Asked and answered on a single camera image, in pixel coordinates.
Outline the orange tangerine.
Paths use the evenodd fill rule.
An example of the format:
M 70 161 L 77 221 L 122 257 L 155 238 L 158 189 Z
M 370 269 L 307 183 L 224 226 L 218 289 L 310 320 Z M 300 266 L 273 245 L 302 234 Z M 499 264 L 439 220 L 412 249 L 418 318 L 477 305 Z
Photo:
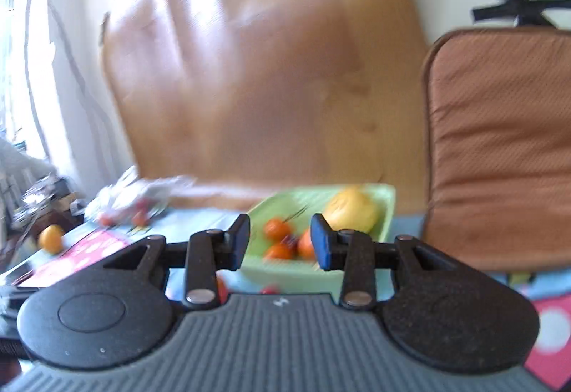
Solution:
M 304 261 L 315 261 L 314 245 L 310 228 L 307 228 L 307 230 L 300 235 L 300 238 L 298 238 L 297 256 Z
M 278 217 L 269 219 L 264 224 L 262 231 L 268 240 L 275 243 L 284 241 L 294 233 L 291 224 L 287 220 Z

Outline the wood pattern vinyl sheet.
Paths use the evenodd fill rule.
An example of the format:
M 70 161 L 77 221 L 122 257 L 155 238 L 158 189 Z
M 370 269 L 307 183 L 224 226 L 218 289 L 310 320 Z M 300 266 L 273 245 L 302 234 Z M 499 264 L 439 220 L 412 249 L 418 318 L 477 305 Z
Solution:
M 140 175 L 233 208 L 338 183 L 425 208 L 427 51 L 412 0 L 117 0 L 102 35 Z

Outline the brown seat cushion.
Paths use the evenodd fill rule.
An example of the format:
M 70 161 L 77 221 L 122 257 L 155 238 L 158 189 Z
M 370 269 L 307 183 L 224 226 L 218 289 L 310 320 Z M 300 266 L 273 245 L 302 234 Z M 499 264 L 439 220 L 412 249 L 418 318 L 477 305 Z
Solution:
M 486 271 L 570 263 L 570 34 L 442 36 L 423 71 L 432 247 Z

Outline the red cherry tomato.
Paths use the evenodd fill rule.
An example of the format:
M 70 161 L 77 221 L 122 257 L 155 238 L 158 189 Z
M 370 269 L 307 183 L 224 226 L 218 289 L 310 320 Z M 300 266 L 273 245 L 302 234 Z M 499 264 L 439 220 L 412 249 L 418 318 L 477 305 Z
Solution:
M 280 288 L 276 285 L 268 285 L 263 287 L 259 292 L 261 294 L 279 294 Z
M 220 276 L 216 277 L 216 281 L 217 281 L 217 288 L 218 288 L 218 294 L 219 294 L 219 298 L 220 298 L 220 303 L 221 305 L 224 305 L 227 303 L 227 298 L 229 295 L 229 291 L 227 288 L 226 283 L 223 281 L 223 278 Z

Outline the light green ceramic dish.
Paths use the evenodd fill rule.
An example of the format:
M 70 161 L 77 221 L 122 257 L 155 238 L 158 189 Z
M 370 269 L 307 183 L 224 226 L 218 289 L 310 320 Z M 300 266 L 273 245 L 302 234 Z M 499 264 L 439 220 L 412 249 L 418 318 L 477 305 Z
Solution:
M 329 292 L 343 284 L 348 241 L 384 242 L 396 205 L 387 184 L 301 186 L 278 192 L 250 211 L 251 237 L 241 273 L 286 294 Z

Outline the orange tomato with stem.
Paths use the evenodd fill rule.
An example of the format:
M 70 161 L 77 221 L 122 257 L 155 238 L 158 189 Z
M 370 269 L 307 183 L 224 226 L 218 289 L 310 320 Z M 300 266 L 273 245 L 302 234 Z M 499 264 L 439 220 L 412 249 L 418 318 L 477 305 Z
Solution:
M 290 261 L 295 258 L 295 249 L 285 243 L 276 243 L 269 247 L 263 255 L 264 260 Z

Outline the red cherry tomato back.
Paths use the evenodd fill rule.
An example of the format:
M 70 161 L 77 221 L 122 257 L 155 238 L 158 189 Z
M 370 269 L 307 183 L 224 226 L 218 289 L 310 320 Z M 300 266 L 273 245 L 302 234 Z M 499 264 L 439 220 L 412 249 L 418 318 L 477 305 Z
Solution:
M 279 294 L 280 288 L 276 285 L 268 285 L 263 287 L 259 292 L 261 294 Z

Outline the black tape cross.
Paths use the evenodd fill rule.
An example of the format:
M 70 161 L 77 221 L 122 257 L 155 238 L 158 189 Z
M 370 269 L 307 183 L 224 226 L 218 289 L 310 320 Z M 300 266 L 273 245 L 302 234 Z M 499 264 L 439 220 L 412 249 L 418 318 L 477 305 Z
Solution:
M 501 0 L 495 6 L 474 7 L 471 17 L 474 23 L 510 19 L 515 27 L 556 28 L 544 12 L 548 9 L 569 10 L 570 4 L 571 0 Z

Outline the large yellow lemon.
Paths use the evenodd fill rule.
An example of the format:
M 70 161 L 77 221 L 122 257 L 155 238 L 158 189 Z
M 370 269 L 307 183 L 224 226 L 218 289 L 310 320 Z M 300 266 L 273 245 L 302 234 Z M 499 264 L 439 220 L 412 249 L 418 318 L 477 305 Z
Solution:
M 327 203 L 321 212 L 329 226 L 368 233 L 377 224 L 380 211 L 373 198 L 358 186 L 349 186 Z

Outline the small lemon at edge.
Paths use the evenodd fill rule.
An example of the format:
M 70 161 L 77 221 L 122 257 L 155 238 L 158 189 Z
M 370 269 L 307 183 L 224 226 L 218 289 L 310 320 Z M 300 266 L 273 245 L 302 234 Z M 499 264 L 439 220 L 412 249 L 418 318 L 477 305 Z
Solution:
M 56 224 L 50 225 L 39 234 L 39 247 L 51 255 L 57 255 L 64 249 L 64 235 L 65 231 L 60 226 Z

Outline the plastic bag of tomatoes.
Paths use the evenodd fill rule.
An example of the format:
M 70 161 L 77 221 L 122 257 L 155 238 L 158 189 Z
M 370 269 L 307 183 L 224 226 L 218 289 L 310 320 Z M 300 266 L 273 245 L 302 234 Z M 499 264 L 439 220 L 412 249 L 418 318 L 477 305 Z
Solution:
M 107 185 L 84 208 L 84 219 L 103 227 L 142 227 L 161 215 L 171 200 L 197 180 L 188 175 L 142 178 L 133 165 L 117 182 Z

